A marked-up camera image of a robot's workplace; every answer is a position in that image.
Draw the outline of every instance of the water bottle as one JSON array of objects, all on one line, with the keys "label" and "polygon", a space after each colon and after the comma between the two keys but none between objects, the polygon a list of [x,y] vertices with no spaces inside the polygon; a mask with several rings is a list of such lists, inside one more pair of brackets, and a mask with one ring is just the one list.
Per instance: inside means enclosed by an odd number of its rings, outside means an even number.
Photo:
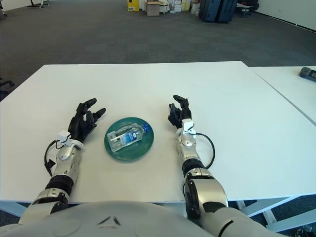
[{"label": "water bottle", "polygon": [[139,125],[133,123],[122,127],[118,131],[108,133],[108,140],[112,152],[116,152],[126,146],[142,140],[143,135],[150,130],[148,123]]}]

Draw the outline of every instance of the black chair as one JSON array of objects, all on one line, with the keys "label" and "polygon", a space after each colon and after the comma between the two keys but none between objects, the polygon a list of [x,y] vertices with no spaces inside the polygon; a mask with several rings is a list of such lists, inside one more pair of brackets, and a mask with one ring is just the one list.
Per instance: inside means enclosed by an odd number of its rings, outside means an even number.
[{"label": "black chair", "polygon": [[34,4],[33,1],[31,0],[31,5],[29,5],[27,7],[39,7],[39,8],[42,8],[45,5],[49,6],[49,0],[41,0],[40,3],[36,3],[36,4]]},{"label": "black chair", "polygon": [[[14,83],[11,81],[11,80],[6,80],[4,82],[0,82],[0,87],[2,87],[3,85],[6,85],[6,84],[9,84],[10,87],[13,87],[14,86]],[[0,90],[0,94],[2,95],[8,95],[9,92],[6,91],[6,90]]]},{"label": "black chair", "polygon": [[7,16],[6,14],[5,14],[5,12],[3,11],[3,7],[2,7],[2,0],[0,0],[0,20],[2,20],[2,18],[4,17],[4,16]]}]

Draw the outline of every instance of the white table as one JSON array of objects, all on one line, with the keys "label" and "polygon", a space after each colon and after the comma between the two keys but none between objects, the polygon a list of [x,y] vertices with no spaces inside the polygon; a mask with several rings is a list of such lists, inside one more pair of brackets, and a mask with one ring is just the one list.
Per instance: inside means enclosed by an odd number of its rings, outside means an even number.
[{"label": "white table", "polygon": [[[309,68],[316,70],[316,66],[309,66]],[[302,67],[252,67],[251,69],[311,123],[316,125],[316,83],[298,76]],[[243,201],[237,203],[241,211],[249,217],[263,212],[268,223],[267,228],[276,232],[316,222],[316,209],[277,221],[271,212],[271,208],[293,199],[295,197],[292,196],[260,200],[248,207],[244,205]]]},{"label": "white table", "polygon": [[[210,171],[228,200],[316,194],[316,127],[242,62],[213,62],[43,66],[0,103],[0,199],[34,200],[49,180],[47,145],[78,103],[95,97],[92,109],[107,112],[85,142],[71,202],[183,202],[176,129],[167,120],[173,94],[188,97],[196,130],[213,140]],[[141,160],[121,163],[103,139],[129,116],[149,122],[155,140]],[[197,143],[207,162],[209,144]],[[296,172],[303,162],[305,172]]]},{"label": "white table", "polygon": [[251,68],[316,125],[316,83],[299,77],[302,67]]}]

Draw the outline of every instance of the blue label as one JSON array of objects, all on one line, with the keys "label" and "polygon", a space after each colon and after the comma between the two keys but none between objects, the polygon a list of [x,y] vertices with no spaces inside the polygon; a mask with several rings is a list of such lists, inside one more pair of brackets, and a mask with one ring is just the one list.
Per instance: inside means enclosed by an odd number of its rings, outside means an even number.
[{"label": "blue label", "polygon": [[122,145],[128,144],[134,140],[137,139],[137,134],[136,132],[129,132],[128,134],[120,137],[120,142],[122,143]]}]

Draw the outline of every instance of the bottle cap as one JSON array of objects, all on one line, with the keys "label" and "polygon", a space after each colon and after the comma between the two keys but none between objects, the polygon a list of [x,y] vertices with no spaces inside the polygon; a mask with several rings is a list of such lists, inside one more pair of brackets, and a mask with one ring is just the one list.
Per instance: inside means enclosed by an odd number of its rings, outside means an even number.
[{"label": "bottle cap", "polygon": [[150,130],[150,126],[148,123],[144,123],[142,127],[143,127],[144,132],[148,132]]}]

